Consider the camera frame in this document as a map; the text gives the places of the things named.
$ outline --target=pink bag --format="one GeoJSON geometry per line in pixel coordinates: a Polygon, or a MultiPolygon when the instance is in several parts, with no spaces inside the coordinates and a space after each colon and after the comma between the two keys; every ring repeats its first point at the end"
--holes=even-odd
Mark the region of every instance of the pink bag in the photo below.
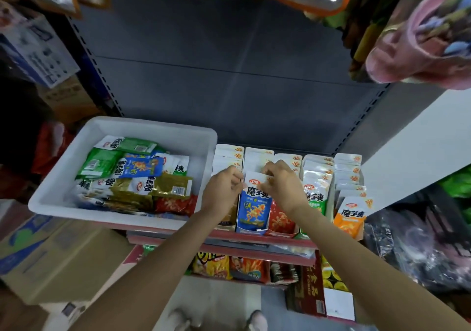
{"type": "Polygon", "coordinates": [[[471,88],[471,57],[442,57],[443,45],[448,46],[448,43],[438,38],[421,45],[417,43],[417,28],[443,1],[423,0],[406,22],[385,29],[366,59],[371,79],[389,83],[413,77],[445,89],[471,88]]]}

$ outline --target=white wall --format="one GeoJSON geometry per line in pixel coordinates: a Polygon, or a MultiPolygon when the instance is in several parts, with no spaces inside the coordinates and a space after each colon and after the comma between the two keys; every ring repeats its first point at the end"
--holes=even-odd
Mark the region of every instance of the white wall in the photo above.
{"type": "Polygon", "coordinates": [[[382,209],[469,164],[471,89],[447,90],[373,154],[362,172],[375,209],[382,209]]]}

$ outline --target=human forearm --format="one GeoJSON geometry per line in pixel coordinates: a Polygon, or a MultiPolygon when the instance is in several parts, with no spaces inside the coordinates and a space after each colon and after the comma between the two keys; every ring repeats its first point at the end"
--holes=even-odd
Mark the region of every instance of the human forearm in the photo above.
{"type": "Polygon", "coordinates": [[[309,206],[291,214],[380,331],[469,330],[448,306],[309,206]]]}
{"type": "Polygon", "coordinates": [[[220,220],[209,210],[194,214],[111,286],[71,329],[151,330],[201,244],[220,220]]]}

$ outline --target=shoe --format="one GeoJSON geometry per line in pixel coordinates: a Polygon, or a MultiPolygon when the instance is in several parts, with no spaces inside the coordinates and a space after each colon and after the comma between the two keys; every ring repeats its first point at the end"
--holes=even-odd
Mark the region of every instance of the shoe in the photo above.
{"type": "Polygon", "coordinates": [[[255,310],[247,321],[247,331],[268,331],[268,322],[262,311],[255,310]]]}
{"type": "Polygon", "coordinates": [[[169,314],[169,330],[187,331],[190,329],[191,320],[180,309],[175,309],[169,314]]]}

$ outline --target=gray shelf back panel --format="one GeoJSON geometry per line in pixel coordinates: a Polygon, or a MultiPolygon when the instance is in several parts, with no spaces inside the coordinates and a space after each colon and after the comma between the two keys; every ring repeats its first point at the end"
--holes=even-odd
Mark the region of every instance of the gray shelf back panel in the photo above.
{"type": "Polygon", "coordinates": [[[272,0],[113,0],[71,20],[121,113],[223,143],[335,153],[384,93],[341,32],[272,0]]]}

